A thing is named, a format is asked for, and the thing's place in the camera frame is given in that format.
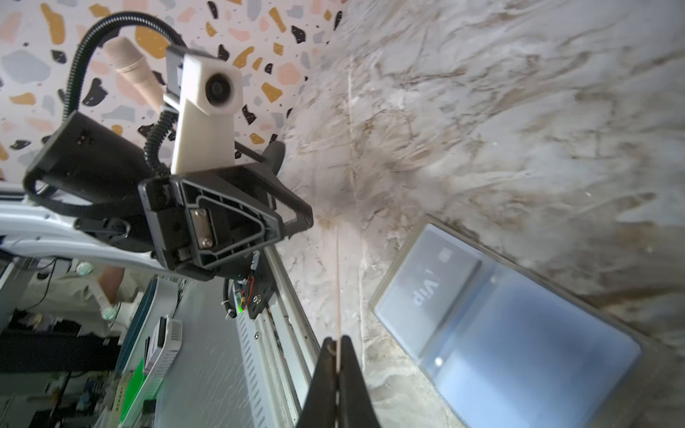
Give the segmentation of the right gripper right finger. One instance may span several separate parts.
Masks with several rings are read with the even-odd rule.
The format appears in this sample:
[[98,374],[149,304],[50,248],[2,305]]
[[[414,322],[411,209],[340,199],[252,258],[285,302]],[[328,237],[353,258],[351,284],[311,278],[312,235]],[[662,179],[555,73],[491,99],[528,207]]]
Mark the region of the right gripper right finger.
[[339,341],[338,423],[345,428],[380,428],[349,336]]

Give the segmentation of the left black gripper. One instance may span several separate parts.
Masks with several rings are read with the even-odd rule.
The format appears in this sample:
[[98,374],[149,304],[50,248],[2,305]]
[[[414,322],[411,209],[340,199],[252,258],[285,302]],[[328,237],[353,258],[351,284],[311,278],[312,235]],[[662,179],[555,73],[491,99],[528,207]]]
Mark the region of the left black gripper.
[[284,237],[283,219],[250,180],[170,176],[158,156],[168,132],[139,147],[72,112],[28,167],[24,191],[104,244],[153,251],[169,272],[202,281],[244,275],[253,253]]

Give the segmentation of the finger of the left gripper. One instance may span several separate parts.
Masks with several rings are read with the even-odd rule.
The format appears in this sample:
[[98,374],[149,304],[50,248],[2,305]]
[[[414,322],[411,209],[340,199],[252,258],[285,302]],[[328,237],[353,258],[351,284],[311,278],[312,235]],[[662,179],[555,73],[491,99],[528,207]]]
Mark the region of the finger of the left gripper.
[[[229,183],[242,193],[239,200],[251,210],[258,212],[266,224],[278,229],[280,238],[290,238],[313,227],[314,218],[310,205],[288,189],[272,169],[260,162],[232,167]],[[271,203],[280,203],[294,214],[286,220]]]

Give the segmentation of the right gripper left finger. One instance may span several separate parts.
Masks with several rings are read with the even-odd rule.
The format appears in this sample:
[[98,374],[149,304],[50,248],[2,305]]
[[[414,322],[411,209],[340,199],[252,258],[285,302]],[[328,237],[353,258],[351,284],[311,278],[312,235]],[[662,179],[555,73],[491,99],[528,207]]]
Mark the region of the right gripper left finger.
[[321,345],[310,390],[301,411],[297,428],[332,428],[336,426],[337,372],[336,342],[328,337]]

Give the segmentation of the gold VIP credit card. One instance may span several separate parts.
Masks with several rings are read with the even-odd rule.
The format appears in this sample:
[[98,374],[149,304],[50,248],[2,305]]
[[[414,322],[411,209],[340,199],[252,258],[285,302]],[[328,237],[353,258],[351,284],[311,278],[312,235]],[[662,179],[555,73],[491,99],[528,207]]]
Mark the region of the gold VIP credit card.
[[335,335],[335,372],[339,374],[342,367],[342,292],[340,285],[340,241],[339,227],[335,225],[335,308],[336,308],[336,335]]

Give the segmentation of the beige leather card holder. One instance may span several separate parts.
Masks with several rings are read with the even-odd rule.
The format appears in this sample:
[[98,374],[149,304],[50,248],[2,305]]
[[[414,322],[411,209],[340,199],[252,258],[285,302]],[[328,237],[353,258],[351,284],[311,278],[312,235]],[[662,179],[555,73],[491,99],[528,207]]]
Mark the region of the beige leather card holder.
[[627,427],[666,384],[667,347],[428,215],[376,289],[375,316],[427,225],[482,261],[421,357],[405,351],[465,426]]

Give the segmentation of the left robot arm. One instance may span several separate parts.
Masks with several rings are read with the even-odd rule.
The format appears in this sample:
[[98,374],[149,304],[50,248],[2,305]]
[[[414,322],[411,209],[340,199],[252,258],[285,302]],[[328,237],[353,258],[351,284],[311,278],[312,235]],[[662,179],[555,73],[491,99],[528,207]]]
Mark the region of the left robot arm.
[[235,277],[249,258],[313,224],[278,179],[284,148],[238,166],[158,176],[143,150],[73,112],[1,203],[1,249],[169,272]]

